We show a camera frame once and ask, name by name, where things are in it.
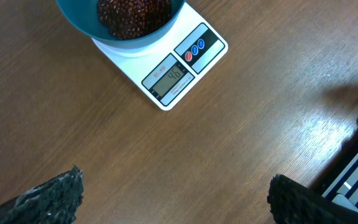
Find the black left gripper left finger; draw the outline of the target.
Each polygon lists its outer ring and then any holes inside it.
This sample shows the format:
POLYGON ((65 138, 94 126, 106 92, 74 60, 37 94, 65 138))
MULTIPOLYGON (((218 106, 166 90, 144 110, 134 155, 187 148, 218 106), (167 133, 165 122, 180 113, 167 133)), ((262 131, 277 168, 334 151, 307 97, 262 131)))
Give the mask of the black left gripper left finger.
POLYGON ((0 223, 73 223, 83 192, 83 171, 74 166, 0 204, 0 223))

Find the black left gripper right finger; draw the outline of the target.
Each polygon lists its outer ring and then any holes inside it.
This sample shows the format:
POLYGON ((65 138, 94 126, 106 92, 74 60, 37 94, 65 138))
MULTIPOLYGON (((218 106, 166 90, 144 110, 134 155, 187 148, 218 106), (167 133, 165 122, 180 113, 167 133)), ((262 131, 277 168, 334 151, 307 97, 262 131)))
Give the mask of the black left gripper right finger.
POLYGON ((358 213, 337 205, 288 177, 270 181, 267 202, 278 224, 358 224, 358 213))

